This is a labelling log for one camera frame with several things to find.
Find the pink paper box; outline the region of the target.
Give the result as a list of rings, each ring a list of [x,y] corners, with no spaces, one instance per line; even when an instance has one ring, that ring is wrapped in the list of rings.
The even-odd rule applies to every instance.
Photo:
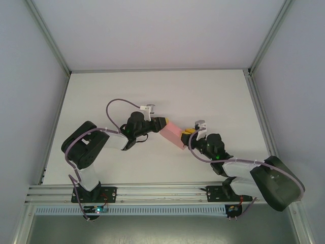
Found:
[[[172,123],[171,121],[168,121],[167,125],[160,130],[160,134],[167,139],[169,142],[180,148],[181,150],[185,149],[185,145],[181,141],[181,135],[183,130]]]

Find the left small circuit board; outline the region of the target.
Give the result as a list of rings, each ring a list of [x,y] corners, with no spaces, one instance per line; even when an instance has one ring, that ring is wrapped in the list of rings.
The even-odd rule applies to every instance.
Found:
[[[107,212],[107,206],[85,206],[84,212],[86,214],[101,214]]]

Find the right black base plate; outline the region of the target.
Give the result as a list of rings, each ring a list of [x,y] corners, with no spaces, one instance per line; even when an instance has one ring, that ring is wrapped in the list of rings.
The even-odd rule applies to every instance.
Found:
[[[250,202],[253,200],[251,196],[237,195],[231,188],[223,186],[206,186],[200,190],[206,193],[208,202]]]

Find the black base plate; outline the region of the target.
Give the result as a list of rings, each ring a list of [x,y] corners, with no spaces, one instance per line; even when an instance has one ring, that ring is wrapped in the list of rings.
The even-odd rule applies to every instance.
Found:
[[[117,196],[116,187],[96,187],[91,192],[86,191],[82,187],[73,189],[71,196],[72,203],[78,203],[77,195],[79,196],[80,203],[115,203]]]
[[[237,195],[231,188],[223,186],[206,186],[200,190],[206,193],[208,202],[250,202],[253,200],[251,196]]]

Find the right aluminium side rail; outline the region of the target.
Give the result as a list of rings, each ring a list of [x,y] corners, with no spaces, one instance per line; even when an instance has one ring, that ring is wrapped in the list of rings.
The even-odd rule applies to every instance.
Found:
[[[253,75],[249,72],[249,69],[243,69],[243,74],[250,92],[250,96],[255,108],[259,126],[261,128],[263,138],[266,144],[267,151],[270,156],[279,156],[279,152],[274,140],[274,136],[271,130],[271,126],[262,102],[261,95],[259,93],[256,81]]]

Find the aluminium mounting rail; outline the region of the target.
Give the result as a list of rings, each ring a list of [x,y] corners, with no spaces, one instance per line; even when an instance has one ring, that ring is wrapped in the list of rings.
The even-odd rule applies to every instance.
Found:
[[[148,184],[103,184],[115,187],[114,205],[186,205],[210,204],[207,186],[219,186],[220,181],[148,183]],[[30,186],[24,204],[71,205],[72,185]]]

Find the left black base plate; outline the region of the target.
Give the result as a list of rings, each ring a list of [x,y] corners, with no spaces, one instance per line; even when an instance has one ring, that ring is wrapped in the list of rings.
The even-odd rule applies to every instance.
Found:
[[[79,196],[80,203],[115,203],[117,196],[116,187],[96,187],[91,192],[86,191],[82,187],[73,189],[71,196],[72,203],[78,203],[77,195]]]

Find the right aluminium frame post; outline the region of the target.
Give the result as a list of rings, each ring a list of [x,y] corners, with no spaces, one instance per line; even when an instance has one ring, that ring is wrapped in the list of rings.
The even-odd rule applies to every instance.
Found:
[[[268,30],[255,58],[253,59],[250,67],[248,68],[248,73],[250,76],[253,76],[254,73],[257,71],[259,65],[261,64],[264,56],[266,55],[269,47],[271,46],[274,38],[276,37],[278,31],[280,30],[283,22],[286,19],[290,9],[292,8],[293,4],[296,0],[284,0],[283,4],[281,5],[280,10],[278,11],[274,21],[271,24],[270,29]]]

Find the aluminium frame post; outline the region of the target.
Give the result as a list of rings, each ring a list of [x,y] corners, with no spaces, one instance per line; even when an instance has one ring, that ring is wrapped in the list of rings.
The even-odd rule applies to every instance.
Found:
[[[44,18],[40,10],[38,9],[34,0],[22,0],[30,12],[31,17],[35,21],[36,26],[39,28],[41,34],[43,35],[45,41],[47,42],[52,54],[58,61],[61,68],[64,70],[65,74],[70,77],[71,76],[71,69],[69,68],[65,58],[63,57],[62,52],[60,51],[56,41],[53,38],[53,35],[50,32],[49,27],[47,26]]]
[[[253,76],[254,73],[257,71],[259,65],[261,64],[264,56],[266,55],[269,47],[271,46],[274,38],[276,37],[278,31],[280,30],[283,22],[286,19],[290,9],[292,8],[293,4],[296,0],[284,0],[283,4],[281,5],[280,10],[278,11],[274,21],[271,24],[270,29],[268,30],[255,58],[253,59],[250,67],[248,68],[248,73],[250,76]]]

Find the left aluminium frame post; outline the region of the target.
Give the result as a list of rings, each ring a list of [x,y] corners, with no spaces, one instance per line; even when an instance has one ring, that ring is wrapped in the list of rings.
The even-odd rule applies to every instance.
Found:
[[[36,26],[39,28],[41,34],[43,35],[45,41],[47,42],[52,54],[58,61],[61,68],[64,70],[65,74],[70,77],[71,76],[71,69],[69,68],[65,58],[63,57],[62,52],[60,51],[56,41],[53,38],[53,35],[50,32],[49,27],[47,26],[44,18],[40,10],[38,9],[34,0],[22,0],[30,12],[31,17],[35,21]]]

